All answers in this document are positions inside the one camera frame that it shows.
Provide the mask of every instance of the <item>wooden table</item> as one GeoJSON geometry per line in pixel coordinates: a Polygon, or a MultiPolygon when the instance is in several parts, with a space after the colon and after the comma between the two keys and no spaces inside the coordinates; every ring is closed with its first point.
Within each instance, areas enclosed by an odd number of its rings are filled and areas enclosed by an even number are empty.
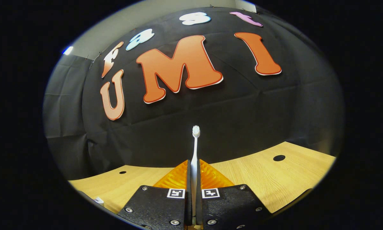
{"type": "MultiPolygon", "coordinates": [[[[235,185],[247,184],[273,213],[307,189],[315,187],[334,161],[333,156],[283,142],[258,153],[213,163],[211,166],[235,185]],[[277,155],[285,155],[286,158],[274,161],[277,155]]],[[[125,165],[97,176],[69,182],[92,199],[99,196],[105,202],[105,208],[118,213],[139,186],[153,186],[171,169],[125,165]]]]}

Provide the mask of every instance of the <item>bolt head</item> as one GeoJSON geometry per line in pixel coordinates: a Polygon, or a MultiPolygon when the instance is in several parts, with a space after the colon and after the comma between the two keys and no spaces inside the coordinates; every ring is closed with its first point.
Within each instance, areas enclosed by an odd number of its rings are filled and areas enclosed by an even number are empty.
{"type": "Polygon", "coordinates": [[[209,221],[207,221],[207,224],[209,224],[209,225],[213,225],[213,224],[216,224],[216,223],[217,223],[216,220],[209,220],[209,221]]]}
{"type": "Polygon", "coordinates": [[[172,224],[172,225],[179,225],[180,221],[178,221],[178,220],[171,220],[170,224],[172,224]]]}

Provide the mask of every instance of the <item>orange letter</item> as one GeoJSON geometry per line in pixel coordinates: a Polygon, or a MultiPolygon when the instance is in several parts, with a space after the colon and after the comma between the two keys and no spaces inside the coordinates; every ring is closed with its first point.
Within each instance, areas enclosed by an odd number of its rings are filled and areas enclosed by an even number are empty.
{"type": "Polygon", "coordinates": [[[105,110],[106,116],[112,121],[120,118],[125,109],[125,99],[123,96],[122,78],[121,78],[122,75],[123,75],[123,70],[119,70],[112,77],[112,82],[115,85],[116,98],[117,98],[117,104],[115,108],[112,108],[111,100],[109,98],[109,86],[111,85],[110,82],[105,83],[101,88],[103,108],[105,110]]]}
{"type": "Polygon", "coordinates": [[[112,62],[112,59],[115,59],[117,57],[117,52],[119,51],[117,48],[122,47],[122,45],[123,45],[123,41],[119,42],[119,44],[117,44],[115,48],[113,48],[109,52],[109,54],[107,54],[105,58],[103,59],[105,61],[105,66],[103,68],[102,78],[105,77],[105,75],[109,72],[109,70],[112,69],[112,66],[114,64],[114,62],[112,62]]]}
{"type": "Polygon", "coordinates": [[[270,56],[267,48],[261,42],[261,37],[252,33],[235,33],[234,36],[242,39],[251,53],[254,55],[257,65],[255,71],[260,75],[274,75],[282,72],[281,67],[276,64],[270,56]]]}
{"type": "Polygon", "coordinates": [[[186,67],[188,78],[186,86],[198,89],[218,84],[223,80],[222,74],[216,71],[206,53],[202,35],[190,36],[177,43],[173,58],[169,58],[157,49],[140,55],[136,62],[142,65],[146,94],[145,103],[150,104],[165,97],[165,90],[157,84],[158,76],[169,89],[180,91],[183,68],[186,67]]]}

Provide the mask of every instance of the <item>black backdrop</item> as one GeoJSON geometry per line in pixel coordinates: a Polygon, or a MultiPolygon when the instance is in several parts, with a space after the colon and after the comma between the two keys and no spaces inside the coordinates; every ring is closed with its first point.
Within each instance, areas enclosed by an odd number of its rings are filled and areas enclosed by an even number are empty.
{"type": "MultiPolygon", "coordinates": [[[[3,97],[6,107],[0,105],[0,115],[16,114],[6,122],[16,121],[19,133],[16,138],[0,133],[5,143],[0,151],[0,229],[128,229],[84,202],[63,178],[44,137],[42,96],[65,45],[129,2],[96,7],[69,2],[74,10],[65,10],[62,2],[46,4],[17,2],[0,11],[7,28],[1,31],[2,73],[16,85],[15,95],[5,91],[9,97],[3,97]]],[[[346,103],[345,140],[337,163],[313,192],[263,229],[383,229],[383,1],[258,4],[321,48],[338,73],[346,103]]]]}
{"type": "MultiPolygon", "coordinates": [[[[177,166],[192,157],[193,125],[202,130],[198,153],[208,163],[253,154],[283,141],[333,156],[340,151],[344,101],[336,73],[307,36],[267,12],[258,15],[225,7],[186,9],[123,35],[95,59],[89,71],[85,70],[89,68],[87,60],[75,59],[82,64],[75,61],[71,66],[63,58],[57,65],[44,100],[50,150],[69,180],[124,164],[177,166]],[[263,27],[231,15],[234,11],[251,16],[263,27]],[[183,25],[179,17],[193,12],[205,12],[211,21],[183,25]],[[155,35],[126,51],[129,40],[145,29],[152,29],[155,35]],[[236,32],[260,35],[282,73],[257,74],[256,61],[247,45],[234,36],[236,32]],[[154,48],[172,57],[178,41],[191,35],[205,36],[206,52],[224,80],[190,90],[184,87],[184,69],[180,92],[172,93],[158,79],[167,92],[165,98],[144,103],[143,71],[136,58],[154,48]],[[101,78],[103,57],[121,41],[124,45],[113,60],[114,66],[101,78]],[[124,70],[125,110],[121,118],[111,121],[99,92],[120,69],[124,70]],[[63,92],[55,94],[54,89],[63,92]]],[[[112,107],[116,105],[114,91],[111,84],[112,107]]]]}

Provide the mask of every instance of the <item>toothbrush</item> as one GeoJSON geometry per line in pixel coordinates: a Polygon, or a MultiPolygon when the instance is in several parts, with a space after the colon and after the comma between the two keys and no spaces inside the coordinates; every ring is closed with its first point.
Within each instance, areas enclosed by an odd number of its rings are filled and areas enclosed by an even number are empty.
{"type": "Polygon", "coordinates": [[[200,137],[200,127],[194,125],[193,127],[193,137],[194,137],[194,153],[193,158],[191,159],[191,201],[193,207],[193,217],[195,217],[195,198],[197,193],[197,138],[200,137]]]}

